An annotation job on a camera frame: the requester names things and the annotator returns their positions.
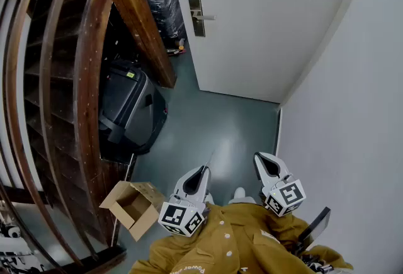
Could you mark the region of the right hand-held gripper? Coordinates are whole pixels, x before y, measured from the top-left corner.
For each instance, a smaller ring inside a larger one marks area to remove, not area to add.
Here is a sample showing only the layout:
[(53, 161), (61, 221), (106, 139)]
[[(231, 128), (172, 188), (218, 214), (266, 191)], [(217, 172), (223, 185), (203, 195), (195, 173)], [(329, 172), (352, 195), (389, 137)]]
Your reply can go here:
[(264, 206), (282, 217), (299, 208), (306, 199), (306, 194), (299, 179), (286, 176), (289, 170), (279, 157), (266, 152), (254, 154), (254, 166), (258, 179), (262, 182)]

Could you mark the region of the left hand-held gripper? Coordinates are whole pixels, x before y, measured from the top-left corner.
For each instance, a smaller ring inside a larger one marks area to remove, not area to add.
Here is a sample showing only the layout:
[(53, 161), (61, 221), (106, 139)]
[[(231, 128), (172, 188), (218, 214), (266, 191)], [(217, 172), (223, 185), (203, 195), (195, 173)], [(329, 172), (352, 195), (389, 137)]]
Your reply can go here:
[(191, 237), (205, 222), (210, 168), (200, 166), (182, 176), (174, 193), (164, 202), (158, 223), (172, 234)]

